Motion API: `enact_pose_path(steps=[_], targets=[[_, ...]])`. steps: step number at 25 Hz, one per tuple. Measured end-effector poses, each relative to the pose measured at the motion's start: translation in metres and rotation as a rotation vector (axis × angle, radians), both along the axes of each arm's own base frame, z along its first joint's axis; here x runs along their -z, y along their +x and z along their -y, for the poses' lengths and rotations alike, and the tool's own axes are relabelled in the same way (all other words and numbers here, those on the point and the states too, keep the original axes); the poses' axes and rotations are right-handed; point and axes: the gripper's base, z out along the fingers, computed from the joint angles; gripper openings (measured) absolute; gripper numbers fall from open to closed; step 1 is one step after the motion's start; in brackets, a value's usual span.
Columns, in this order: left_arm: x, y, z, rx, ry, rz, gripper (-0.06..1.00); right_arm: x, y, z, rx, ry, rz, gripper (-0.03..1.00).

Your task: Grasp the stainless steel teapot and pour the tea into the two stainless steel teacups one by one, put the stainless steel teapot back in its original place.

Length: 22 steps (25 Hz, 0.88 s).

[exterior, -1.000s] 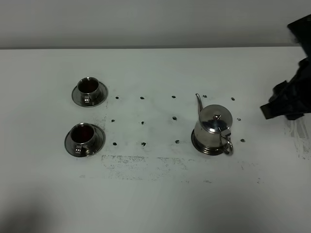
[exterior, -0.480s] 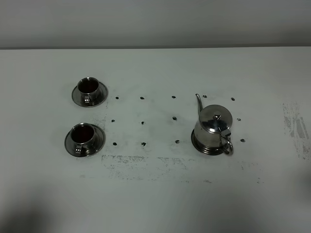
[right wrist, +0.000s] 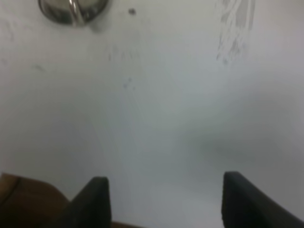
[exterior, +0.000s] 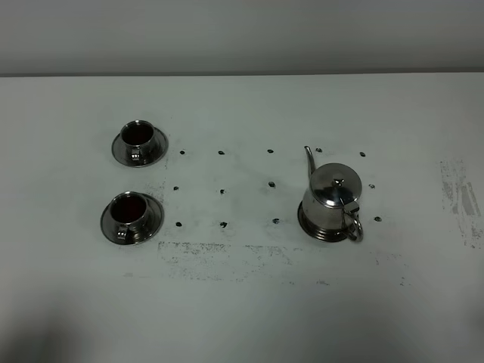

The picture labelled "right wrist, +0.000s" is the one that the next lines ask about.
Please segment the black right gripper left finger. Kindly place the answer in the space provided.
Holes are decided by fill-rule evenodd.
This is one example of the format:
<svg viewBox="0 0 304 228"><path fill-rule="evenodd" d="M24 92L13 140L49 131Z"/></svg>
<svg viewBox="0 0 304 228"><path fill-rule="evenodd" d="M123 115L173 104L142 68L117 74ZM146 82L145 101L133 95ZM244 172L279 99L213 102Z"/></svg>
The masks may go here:
<svg viewBox="0 0 304 228"><path fill-rule="evenodd" d="M109 180L106 177L92 178L57 219L57 227L111 227Z"/></svg>

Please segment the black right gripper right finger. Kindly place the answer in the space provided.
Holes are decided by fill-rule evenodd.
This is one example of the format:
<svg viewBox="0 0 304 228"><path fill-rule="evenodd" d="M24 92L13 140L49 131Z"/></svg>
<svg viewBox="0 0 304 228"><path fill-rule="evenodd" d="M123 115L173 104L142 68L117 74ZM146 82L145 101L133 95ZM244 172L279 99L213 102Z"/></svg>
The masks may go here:
<svg viewBox="0 0 304 228"><path fill-rule="evenodd" d="M221 216L226 228L302 228L304 222L269 198L241 173L223 177Z"/></svg>

